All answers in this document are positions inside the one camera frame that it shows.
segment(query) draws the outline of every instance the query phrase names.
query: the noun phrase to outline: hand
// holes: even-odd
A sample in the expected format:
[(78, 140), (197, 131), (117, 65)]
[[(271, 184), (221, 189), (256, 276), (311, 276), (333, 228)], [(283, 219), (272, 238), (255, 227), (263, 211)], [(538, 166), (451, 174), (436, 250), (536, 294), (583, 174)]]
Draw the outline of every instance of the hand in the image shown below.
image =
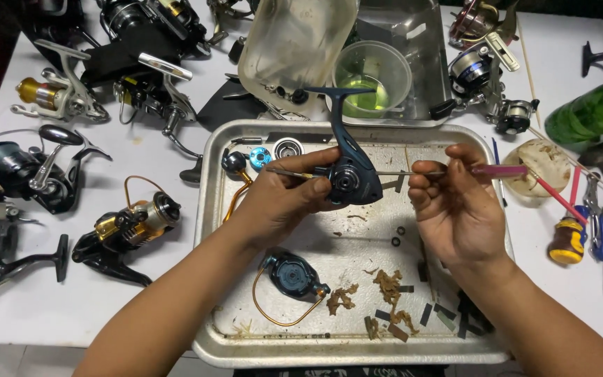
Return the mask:
[(412, 170), (416, 173), (447, 170), (447, 175), (438, 180), (422, 175), (409, 178), (409, 198), (426, 246), (450, 270), (507, 256), (505, 216), (492, 181), (474, 178), (466, 170), (485, 164), (485, 159), (478, 150), (463, 143), (448, 147), (446, 154), (451, 158), (448, 166), (416, 161)]
[[(339, 159), (337, 147), (274, 160), (267, 167), (309, 173)], [(343, 208), (328, 201), (332, 184), (327, 178), (303, 180), (262, 169), (241, 204), (225, 224), (238, 223), (257, 251), (276, 246), (310, 213)]]

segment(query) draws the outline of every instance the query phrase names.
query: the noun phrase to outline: green bottle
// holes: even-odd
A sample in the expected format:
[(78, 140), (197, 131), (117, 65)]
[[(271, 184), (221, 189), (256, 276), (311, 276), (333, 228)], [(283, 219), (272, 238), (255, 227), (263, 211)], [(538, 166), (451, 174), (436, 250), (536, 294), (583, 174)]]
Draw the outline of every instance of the green bottle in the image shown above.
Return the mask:
[(558, 144), (587, 141), (603, 134), (603, 85), (557, 108), (546, 118), (546, 133)]

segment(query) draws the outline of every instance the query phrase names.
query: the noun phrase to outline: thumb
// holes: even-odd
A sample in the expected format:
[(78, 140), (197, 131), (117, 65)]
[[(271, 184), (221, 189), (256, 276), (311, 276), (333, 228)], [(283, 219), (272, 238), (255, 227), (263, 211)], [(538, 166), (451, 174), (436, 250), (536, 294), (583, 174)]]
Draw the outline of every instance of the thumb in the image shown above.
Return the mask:
[(332, 184), (325, 177), (307, 180), (289, 191), (286, 209), (293, 211), (307, 207), (317, 201), (323, 201), (330, 193)]
[(485, 188), (466, 170), (462, 160), (453, 159), (448, 164), (448, 181), (457, 192), (464, 207), (471, 213), (483, 212), (486, 203), (492, 200)]

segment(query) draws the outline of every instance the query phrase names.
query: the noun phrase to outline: plastic cup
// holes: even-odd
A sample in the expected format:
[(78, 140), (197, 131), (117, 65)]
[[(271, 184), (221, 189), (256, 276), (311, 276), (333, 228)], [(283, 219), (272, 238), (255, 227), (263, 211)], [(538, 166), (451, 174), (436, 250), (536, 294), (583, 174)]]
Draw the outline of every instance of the plastic cup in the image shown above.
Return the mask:
[(361, 41), (341, 51), (332, 73), (336, 88), (376, 89), (375, 93), (351, 95), (344, 102), (344, 115), (380, 118), (402, 103), (411, 90), (411, 67), (394, 47), (376, 41)]

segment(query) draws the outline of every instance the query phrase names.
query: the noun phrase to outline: white table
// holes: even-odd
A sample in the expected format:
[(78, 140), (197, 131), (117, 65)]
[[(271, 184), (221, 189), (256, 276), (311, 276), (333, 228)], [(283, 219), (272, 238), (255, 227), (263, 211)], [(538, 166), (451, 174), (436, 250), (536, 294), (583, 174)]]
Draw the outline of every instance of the white table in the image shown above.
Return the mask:
[[(202, 23), (212, 30), (213, 22), (207, 5), (201, 1), (194, 4)], [(100, 43), (107, 43), (105, 33), (98, 26), (95, 3), (86, 1), (84, 7), (93, 36)], [(457, 9), (441, 7), (446, 30), (452, 22), (451, 11), (456, 12)], [(534, 90), (541, 100), (541, 120), (556, 107), (603, 83), (603, 71), (597, 68), (592, 68), (585, 79), (580, 77), (581, 46), (585, 41), (590, 40), (594, 51), (603, 51), (603, 20), (521, 13), (520, 23), (522, 43), (514, 42), (511, 50), (522, 68), (515, 73), (504, 74), (502, 81), (507, 87), (507, 98), (533, 98), (524, 46), (527, 47), (527, 64)], [(213, 49), (210, 59), (183, 62), (183, 66), (194, 73), (194, 78), (191, 82), (181, 83), (179, 89), (189, 96), (197, 111), (222, 86), (223, 73), (237, 72), (237, 67), (229, 62), (226, 53), (236, 38), (247, 33), (249, 22), (243, 21), (238, 25), (239, 30), (229, 30), (230, 36), (220, 47)], [(450, 61), (457, 51), (447, 47), (447, 53)], [(46, 66), (49, 64), (31, 42), (21, 37), (1, 86), (0, 132), (37, 128), (49, 123), (17, 116), (9, 110), (10, 105), (21, 103), (13, 90), (15, 85), (27, 76), (40, 79), (39, 74)], [(198, 190), (180, 181), (178, 173), (193, 167), (194, 160), (184, 158), (172, 148), (171, 141), (160, 134), (162, 121), (139, 117), (134, 125), (121, 125), (117, 120), (119, 104), (111, 102), (105, 107), (113, 118), (109, 124), (91, 125), (77, 120), (70, 126), (110, 153), (113, 161), (93, 157), (83, 164), (86, 172), (84, 187), (80, 203), (73, 213), (53, 216), (36, 202), (15, 201), (26, 210), (26, 217), (38, 219), (43, 224), (22, 226), (17, 256), (54, 252), (62, 233), (70, 236), (70, 247), (73, 247), (79, 236), (92, 230), (92, 225), (103, 213), (125, 206), (124, 179), (129, 175), (143, 175), (161, 185), (183, 206), (182, 225), (135, 252), (136, 258), (129, 262), (130, 267), (156, 279), (192, 249)], [(502, 157), (520, 143), (535, 137), (532, 133), (525, 133), (518, 135), (515, 141), (503, 140), (473, 111), (450, 119), (449, 123), (473, 129), (488, 143), (491, 137), (495, 137)], [(533, 117), (532, 127), (543, 125), (538, 125)], [(209, 136), (207, 131), (192, 124), (181, 124), (177, 133), (181, 142), (194, 151), (202, 151)], [(23, 149), (39, 143), (31, 133), (16, 135), (15, 140)], [(65, 167), (76, 150), (77, 147), (66, 148), (60, 154), (58, 164)], [(584, 189), (585, 180), (582, 179), (580, 195)], [(153, 192), (149, 184), (131, 181), (132, 200), (149, 200)], [(568, 197), (569, 189), (563, 195)], [(537, 285), (603, 336), (602, 266), (586, 257), (578, 265), (561, 268), (551, 262), (545, 252), (553, 226), (563, 215), (562, 207), (552, 199), (531, 203), (510, 193), (507, 193), (507, 201), (508, 225), (518, 265)], [(603, 205), (601, 190), (600, 204)], [(0, 343), (87, 347), (106, 321), (141, 290), (73, 262), (70, 262), (63, 284), (55, 282), (55, 272), (50, 267), (32, 268), (13, 280), (0, 287)]]

